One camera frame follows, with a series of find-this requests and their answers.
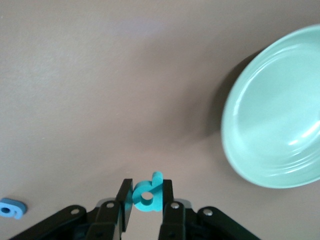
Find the beige table surface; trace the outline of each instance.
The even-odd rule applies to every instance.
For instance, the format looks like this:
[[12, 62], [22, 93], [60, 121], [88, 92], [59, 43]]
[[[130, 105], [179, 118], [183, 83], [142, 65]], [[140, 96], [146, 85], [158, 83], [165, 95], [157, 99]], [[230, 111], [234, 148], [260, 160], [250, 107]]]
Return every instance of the beige table surface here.
[[[239, 63], [317, 23], [319, 0], [0, 1], [0, 198], [29, 207], [0, 239], [154, 171], [263, 240], [320, 239], [320, 182], [253, 185], [220, 135]], [[158, 239], [161, 221], [133, 209], [122, 239]]]

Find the green plate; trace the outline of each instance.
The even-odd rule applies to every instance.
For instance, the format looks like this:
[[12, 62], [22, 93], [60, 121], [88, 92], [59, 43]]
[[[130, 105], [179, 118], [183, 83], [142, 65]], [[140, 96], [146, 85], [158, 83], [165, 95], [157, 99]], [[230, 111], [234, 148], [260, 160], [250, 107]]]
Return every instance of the green plate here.
[[286, 35], [250, 62], [228, 96], [221, 134], [231, 166], [256, 185], [320, 179], [320, 25]]

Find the blue foam letter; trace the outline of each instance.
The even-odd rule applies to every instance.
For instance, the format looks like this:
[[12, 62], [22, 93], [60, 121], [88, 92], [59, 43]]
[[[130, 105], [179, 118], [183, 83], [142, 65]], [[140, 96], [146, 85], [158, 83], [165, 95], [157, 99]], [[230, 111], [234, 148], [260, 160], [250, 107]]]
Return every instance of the blue foam letter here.
[[20, 219], [26, 213], [27, 206], [20, 201], [3, 198], [0, 201], [0, 216]]
[[[136, 184], [132, 194], [132, 200], [135, 207], [143, 212], [162, 210], [163, 205], [163, 182], [164, 178], [160, 171], [152, 175], [152, 181], [141, 181]], [[143, 193], [149, 192], [153, 195], [151, 199], [144, 199]]]

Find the ceramic plate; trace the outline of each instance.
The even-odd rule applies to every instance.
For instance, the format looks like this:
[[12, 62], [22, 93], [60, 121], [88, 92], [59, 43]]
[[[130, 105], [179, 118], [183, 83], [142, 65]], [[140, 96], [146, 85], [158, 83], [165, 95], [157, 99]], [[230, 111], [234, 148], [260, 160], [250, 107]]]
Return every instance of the ceramic plate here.
[[320, 25], [286, 35], [250, 62], [228, 96], [221, 134], [228, 161], [254, 184], [320, 179]]

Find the screw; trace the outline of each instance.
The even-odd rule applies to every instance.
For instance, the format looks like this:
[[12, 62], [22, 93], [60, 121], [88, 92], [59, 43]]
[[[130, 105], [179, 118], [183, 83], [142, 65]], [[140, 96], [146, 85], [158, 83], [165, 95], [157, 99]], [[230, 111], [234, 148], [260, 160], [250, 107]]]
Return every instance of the screw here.
[[106, 204], [106, 207], [107, 207], [108, 209], [112, 209], [114, 206], [115, 206], [115, 204], [114, 204], [113, 202], [108, 202], [108, 203]]
[[180, 206], [179, 206], [179, 204], [177, 203], [177, 202], [173, 202], [173, 203], [171, 203], [171, 205], [170, 205], [173, 209], [178, 209]]
[[208, 208], [205, 208], [205, 209], [203, 210], [203, 213], [204, 213], [204, 215], [206, 215], [206, 216], [212, 216], [212, 215], [214, 214], [214, 212], [211, 211], [211, 210], [208, 209]]
[[75, 208], [75, 209], [73, 209], [70, 213], [72, 214], [72, 215], [76, 215], [76, 214], [78, 214], [80, 212], [80, 210], [78, 209], [78, 208]]

